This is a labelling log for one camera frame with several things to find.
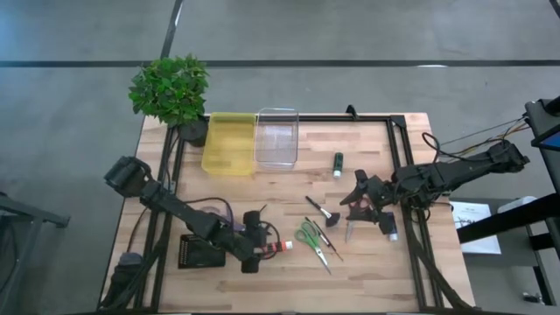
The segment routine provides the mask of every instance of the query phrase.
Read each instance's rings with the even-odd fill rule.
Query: floor
[[[132,114],[127,99],[134,67],[3,61],[157,59],[174,5],[175,0],[0,3],[0,191],[72,215],[67,229],[42,232],[24,281],[22,313],[96,307],[123,204],[102,175],[121,155],[134,154],[143,118]],[[185,0],[177,20],[171,56],[379,61],[370,67],[213,67],[208,112],[275,106],[341,112],[350,103],[360,112],[421,111],[429,113],[444,142],[515,119],[525,102],[559,93],[560,18],[548,0]],[[398,60],[458,63],[418,67]],[[550,66],[537,66],[538,60]],[[458,150],[492,133],[445,148]],[[484,177],[453,195],[551,193],[531,138],[528,132],[512,137],[532,161],[526,170]],[[555,255],[544,254],[557,270]],[[557,312],[519,301],[522,291],[537,290],[530,270],[468,269],[477,305],[486,310]]]

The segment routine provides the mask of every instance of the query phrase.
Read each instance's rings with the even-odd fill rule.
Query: green leaves
[[[156,116],[170,126],[195,121],[204,114],[207,76],[205,64],[191,54],[185,59],[154,60],[132,78],[132,110]]]

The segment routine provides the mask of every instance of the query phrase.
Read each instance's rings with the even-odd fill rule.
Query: white paper
[[[485,219],[491,215],[490,207],[485,204],[473,204],[466,202],[452,201],[453,220],[455,228],[466,227],[467,225]],[[488,236],[477,241],[469,241],[461,244],[463,253],[470,254],[496,254],[500,255],[500,244],[496,235]]]

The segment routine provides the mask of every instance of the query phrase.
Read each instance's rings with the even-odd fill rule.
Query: clear plastic container
[[[298,161],[299,113],[263,108],[256,118],[255,161],[265,169],[289,170]]]
[[[255,149],[255,114],[212,113],[202,169],[213,175],[250,175]]]

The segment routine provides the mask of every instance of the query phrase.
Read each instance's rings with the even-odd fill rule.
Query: yellow plastic container
[[[252,174],[255,125],[255,114],[212,113],[202,169],[213,175]]]

